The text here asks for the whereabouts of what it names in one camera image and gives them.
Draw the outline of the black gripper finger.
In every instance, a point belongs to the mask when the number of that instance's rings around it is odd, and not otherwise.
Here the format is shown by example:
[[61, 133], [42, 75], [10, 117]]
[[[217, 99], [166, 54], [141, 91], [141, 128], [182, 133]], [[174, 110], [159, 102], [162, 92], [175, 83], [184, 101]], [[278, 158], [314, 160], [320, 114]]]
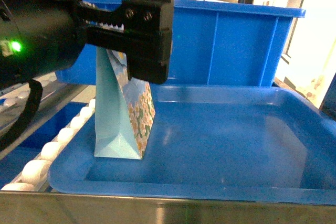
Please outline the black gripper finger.
[[80, 2], [77, 14], [88, 22], [153, 33], [172, 29], [174, 0], [123, 0], [114, 11]]
[[163, 84], [169, 74], [172, 30], [153, 33], [118, 32], [98, 26], [87, 27], [87, 43], [123, 52], [127, 56], [128, 78]]

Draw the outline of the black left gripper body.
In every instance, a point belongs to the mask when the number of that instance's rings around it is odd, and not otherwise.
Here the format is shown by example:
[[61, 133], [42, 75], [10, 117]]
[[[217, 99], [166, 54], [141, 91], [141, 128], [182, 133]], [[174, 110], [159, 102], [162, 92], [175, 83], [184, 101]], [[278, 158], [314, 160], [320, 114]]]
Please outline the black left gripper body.
[[86, 43], [82, 0], [1, 0], [1, 89], [71, 67]]

